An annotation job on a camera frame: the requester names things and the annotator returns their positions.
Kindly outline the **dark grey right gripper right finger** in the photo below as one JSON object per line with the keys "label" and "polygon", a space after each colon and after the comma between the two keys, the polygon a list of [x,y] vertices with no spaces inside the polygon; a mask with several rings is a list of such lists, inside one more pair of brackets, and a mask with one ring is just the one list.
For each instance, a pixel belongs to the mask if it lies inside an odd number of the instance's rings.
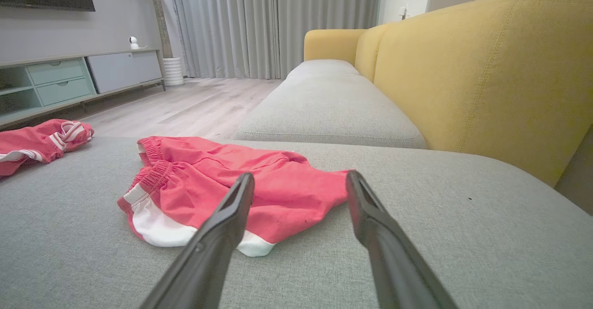
{"label": "dark grey right gripper right finger", "polygon": [[364,176],[347,173],[354,235],[368,250],[382,309],[455,309],[457,305]]}

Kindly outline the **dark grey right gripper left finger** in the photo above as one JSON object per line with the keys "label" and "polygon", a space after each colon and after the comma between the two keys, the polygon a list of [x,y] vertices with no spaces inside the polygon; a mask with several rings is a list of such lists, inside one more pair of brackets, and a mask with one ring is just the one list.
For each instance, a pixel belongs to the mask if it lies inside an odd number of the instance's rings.
{"label": "dark grey right gripper left finger", "polygon": [[255,180],[243,173],[156,283],[142,309],[216,309],[244,236]]}

